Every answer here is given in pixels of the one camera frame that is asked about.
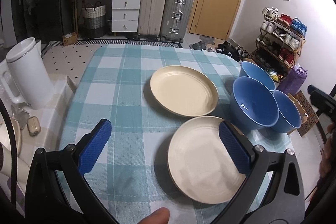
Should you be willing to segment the person's left hand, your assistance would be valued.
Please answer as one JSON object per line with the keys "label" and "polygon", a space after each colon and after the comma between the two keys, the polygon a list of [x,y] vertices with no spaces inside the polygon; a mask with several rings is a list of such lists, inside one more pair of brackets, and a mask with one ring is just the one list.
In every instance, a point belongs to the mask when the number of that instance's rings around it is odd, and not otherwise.
{"label": "person's left hand", "polygon": [[138,224],[168,224],[170,211],[168,208],[161,207],[142,219]]}

